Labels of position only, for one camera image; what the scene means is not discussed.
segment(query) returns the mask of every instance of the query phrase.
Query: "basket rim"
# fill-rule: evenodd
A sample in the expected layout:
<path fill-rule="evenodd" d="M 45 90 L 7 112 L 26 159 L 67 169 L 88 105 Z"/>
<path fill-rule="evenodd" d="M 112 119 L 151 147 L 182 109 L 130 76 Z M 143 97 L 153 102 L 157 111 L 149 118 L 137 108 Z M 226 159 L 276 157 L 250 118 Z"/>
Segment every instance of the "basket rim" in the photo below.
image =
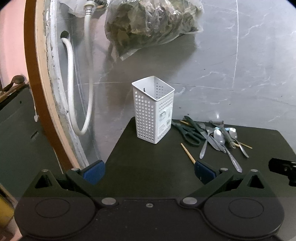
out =
<path fill-rule="evenodd" d="M 145 94 L 146 96 L 149 96 L 151 99 L 153 99 L 153 100 L 155 100 L 155 101 L 162 100 L 163 98 L 165 98 L 166 96 L 168 96 L 169 94 L 171 94 L 171 93 L 173 93 L 173 92 L 175 91 L 175 89 L 174 89 L 173 87 L 171 87 L 171 88 L 172 88 L 172 91 L 170 91 L 170 92 L 167 93 L 165 96 L 163 96 L 163 97 L 161 97 L 161 98 L 159 98 L 159 99 L 155 99 L 154 97 L 152 97 L 151 95 L 147 94 L 146 92 L 140 90 L 139 88 L 137 88 L 137 87 L 134 85 L 134 83 L 136 83 L 136 82 L 138 82 L 138 81 L 141 81 L 141 80 L 143 80 L 143 79 L 146 79 L 146 78 L 150 78 L 150 77 L 155 77 L 155 78 L 159 79 L 159 80 L 160 80 L 162 83 L 164 83 L 165 85 L 171 87 L 169 84 L 167 84 L 166 82 L 164 82 L 163 80 L 161 80 L 160 78 L 158 78 L 158 77 L 156 77 L 156 76 L 154 76 L 154 75 L 153 75 L 153 76 L 148 76 L 148 77 L 142 78 L 142 79 L 137 80 L 137 81 L 134 81 L 134 82 L 132 82 L 131 84 L 132 84 L 132 86 L 133 86 L 134 88 L 136 88 L 138 91 L 142 92 L 142 93 Z"/>

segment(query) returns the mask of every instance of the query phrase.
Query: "hose connector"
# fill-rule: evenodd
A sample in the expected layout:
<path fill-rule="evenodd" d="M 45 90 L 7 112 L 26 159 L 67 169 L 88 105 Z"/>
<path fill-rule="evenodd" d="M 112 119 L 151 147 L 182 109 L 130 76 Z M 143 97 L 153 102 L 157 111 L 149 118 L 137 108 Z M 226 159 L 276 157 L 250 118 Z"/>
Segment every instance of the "hose connector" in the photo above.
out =
<path fill-rule="evenodd" d="M 84 5 L 85 15 L 91 15 L 92 9 L 96 7 L 94 0 L 87 0 Z"/>

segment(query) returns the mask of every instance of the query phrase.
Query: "white hose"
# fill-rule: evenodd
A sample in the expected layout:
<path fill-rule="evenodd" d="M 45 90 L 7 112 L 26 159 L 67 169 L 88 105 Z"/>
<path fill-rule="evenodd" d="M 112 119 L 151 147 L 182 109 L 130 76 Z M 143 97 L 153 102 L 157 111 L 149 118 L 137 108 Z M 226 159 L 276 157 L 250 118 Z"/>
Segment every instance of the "white hose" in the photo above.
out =
<path fill-rule="evenodd" d="M 82 136 L 86 133 L 89 122 L 91 120 L 91 113 L 93 107 L 93 98 L 94 98 L 94 82 L 93 82 L 93 59 L 91 54 L 91 44 L 90 44 L 90 20 L 91 20 L 91 9 L 92 7 L 86 9 L 86 15 L 84 18 L 84 39 L 85 39 L 85 48 L 86 48 L 86 58 L 89 68 L 89 103 L 87 106 L 87 113 L 85 122 L 82 130 L 79 129 L 77 125 L 77 120 L 75 117 L 75 108 L 74 108 L 74 54 L 72 44 L 69 39 L 61 38 L 63 43 L 66 45 L 68 53 L 68 106 L 69 106 L 69 116 L 72 128 L 76 135 Z"/>

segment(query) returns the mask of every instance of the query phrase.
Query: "label on basket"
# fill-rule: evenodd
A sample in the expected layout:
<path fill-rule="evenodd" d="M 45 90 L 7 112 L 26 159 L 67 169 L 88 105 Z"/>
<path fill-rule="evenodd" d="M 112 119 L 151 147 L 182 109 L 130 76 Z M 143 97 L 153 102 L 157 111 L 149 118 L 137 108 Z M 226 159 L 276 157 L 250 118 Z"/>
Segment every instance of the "label on basket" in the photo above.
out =
<path fill-rule="evenodd" d="M 159 114 L 158 136 L 160 136 L 162 132 L 166 130 L 166 128 L 168 128 L 171 124 L 171 113 L 172 106 L 168 106 L 167 108 L 164 108 Z"/>

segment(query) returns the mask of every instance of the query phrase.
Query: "white plastic basket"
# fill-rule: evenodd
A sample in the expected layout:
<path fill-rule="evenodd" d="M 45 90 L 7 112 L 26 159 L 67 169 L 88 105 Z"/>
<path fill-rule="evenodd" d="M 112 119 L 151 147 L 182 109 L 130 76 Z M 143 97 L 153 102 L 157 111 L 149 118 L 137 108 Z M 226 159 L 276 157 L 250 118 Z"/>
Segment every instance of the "white plastic basket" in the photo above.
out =
<path fill-rule="evenodd" d="M 132 86 L 137 136 L 156 144 L 170 129 L 175 89 L 155 76 Z"/>

